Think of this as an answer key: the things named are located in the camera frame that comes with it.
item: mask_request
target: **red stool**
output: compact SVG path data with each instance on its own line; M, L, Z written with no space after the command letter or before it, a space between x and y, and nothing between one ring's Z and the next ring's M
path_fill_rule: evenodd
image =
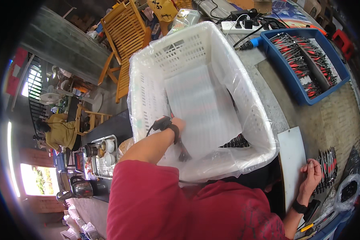
M332 37L335 44L341 49L345 59L348 61L353 54L354 47L347 35L338 29Z

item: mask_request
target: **blue plastic tray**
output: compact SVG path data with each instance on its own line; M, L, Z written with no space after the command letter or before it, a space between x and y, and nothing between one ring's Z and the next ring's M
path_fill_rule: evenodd
M309 99L308 95L304 91L298 77L289 66L288 62L284 59L281 53L275 48L275 46L271 43L269 38L277 35L278 33L288 33L291 36L302 36L305 38L315 38L317 43L321 46L325 54L331 60L333 66L335 67L337 73L339 74L339 78L341 82L336 84L334 87L328 89L324 93L315 97L314 99ZM263 47L265 54L273 61L273 63L280 70L280 73L284 76L283 80L288 84L289 90L295 97L296 101L299 105L307 104L312 106L317 103L321 99L325 98L329 94L336 91L343 84L345 84L349 79L349 73L346 70L343 62L341 61L339 55L336 50L333 48L331 43L326 39L326 37L315 28L287 28L287 29L277 29L264 31L261 33L261 38L263 39Z

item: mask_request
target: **white plastic basket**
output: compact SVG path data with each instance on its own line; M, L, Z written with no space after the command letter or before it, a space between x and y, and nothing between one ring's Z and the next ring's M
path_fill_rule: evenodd
M134 141L144 138L156 119L170 115L164 80L208 64L235 100L242 133L250 147L217 148L204 159L180 162L180 150L172 145L158 165L177 167L181 180L237 177L270 163L279 151L278 140L250 77L212 22L163 37L131 57L128 108Z

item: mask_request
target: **red shirt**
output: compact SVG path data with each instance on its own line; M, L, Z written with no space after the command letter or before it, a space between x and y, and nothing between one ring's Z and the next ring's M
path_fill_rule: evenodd
M186 197L179 171L127 160L113 173L107 239L286 239L260 189L218 181Z

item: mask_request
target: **hand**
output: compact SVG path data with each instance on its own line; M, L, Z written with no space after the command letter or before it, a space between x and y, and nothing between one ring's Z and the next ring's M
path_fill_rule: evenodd
M185 121L180 118L172 118L172 124L176 125L179 128L179 132L181 133L185 127Z
M299 199L303 202L309 201L310 196L321 180L321 167L315 159L308 159L308 164L300 169L301 172L307 172L307 178L302 182L299 189Z

